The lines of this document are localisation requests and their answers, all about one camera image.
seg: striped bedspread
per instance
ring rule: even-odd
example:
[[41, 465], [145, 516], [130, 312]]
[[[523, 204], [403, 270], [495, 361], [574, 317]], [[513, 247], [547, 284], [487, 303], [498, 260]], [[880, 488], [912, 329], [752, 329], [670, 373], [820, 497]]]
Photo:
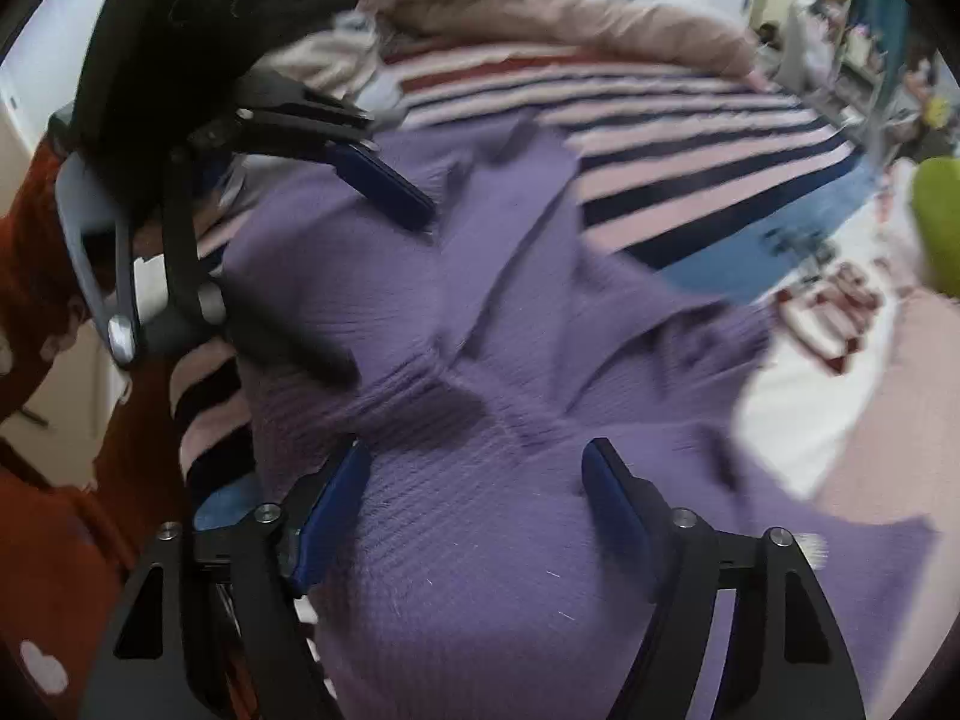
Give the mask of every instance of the striped bedspread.
[[587, 238], [688, 289], [755, 299], [796, 265], [764, 233], [829, 235], [870, 191], [853, 144], [793, 95], [574, 47], [441, 50], [394, 70], [404, 127], [522, 110], [563, 129]]

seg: green object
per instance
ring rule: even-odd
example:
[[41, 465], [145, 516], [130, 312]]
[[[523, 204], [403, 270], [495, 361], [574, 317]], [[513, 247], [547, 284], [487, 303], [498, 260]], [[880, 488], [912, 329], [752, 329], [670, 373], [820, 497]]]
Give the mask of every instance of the green object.
[[934, 286], [960, 298], [960, 160], [934, 157], [920, 165], [913, 181], [913, 214]]

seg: orange fabric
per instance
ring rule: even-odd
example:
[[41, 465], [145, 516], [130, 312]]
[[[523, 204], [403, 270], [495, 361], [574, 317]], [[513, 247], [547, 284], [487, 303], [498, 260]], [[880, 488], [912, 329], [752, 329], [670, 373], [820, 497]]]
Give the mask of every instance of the orange fabric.
[[[40, 354], [48, 338], [68, 333], [78, 311], [85, 313], [56, 215], [57, 170], [59, 160], [42, 143], [10, 213], [0, 218], [0, 341], [13, 361], [0, 370], [0, 421], [50, 370]], [[167, 407], [169, 375], [165, 361], [134, 372], [130, 397], [114, 410], [93, 461], [94, 490], [50, 488], [0, 442], [0, 661], [19, 668], [13, 678], [0, 669], [0, 716], [22, 706], [13, 696], [31, 691], [56, 720], [77, 716], [138, 551], [162, 522], [188, 517]], [[250, 717], [248, 682], [240, 683], [232, 688], [238, 716]]]

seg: silver bolt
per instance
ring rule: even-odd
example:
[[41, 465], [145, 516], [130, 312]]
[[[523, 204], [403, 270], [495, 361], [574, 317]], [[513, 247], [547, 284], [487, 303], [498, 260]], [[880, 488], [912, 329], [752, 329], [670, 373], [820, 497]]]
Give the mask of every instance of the silver bolt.
[[179, 536], [181, 527], [179, 522], [164, 522], [160, 526], [160, 532], [157, 534], [157, 538], [161, 541], [174, 541], [174, 538]]
[[265, 503], [256, 507], [256, 510], [253, 512], [253, 519], [256, 519], [257, 522], [262, 522], [264, 525], [275, 522], [277, 519], [280, 519], [280, 507], [275, 503]]
[[793, 543], [793, 533], [790, 533], [786, 528], [771, 528], [770, 541], [773, 541], [776, 546], [788, 547]]
[[197, 299], [200, 301], [200, 313], [210, 324], [223, 324], [226, 321], [227, 306], [224, 306], [224, 295], [216, 284], [212, 281], [200, 284]]
[[107, 323], [107, 337], [110, 341], [110, 352], [114, 360], [120, 365], [133, 362], [136, 355], [136, 344], [133, 342], [133, 326], [130, 320], [121, 314], [110, 317]]
[[692, 528], [697, 524], [697, 515], [690, 509], [673, 509], [673, 524], [678, 528]]

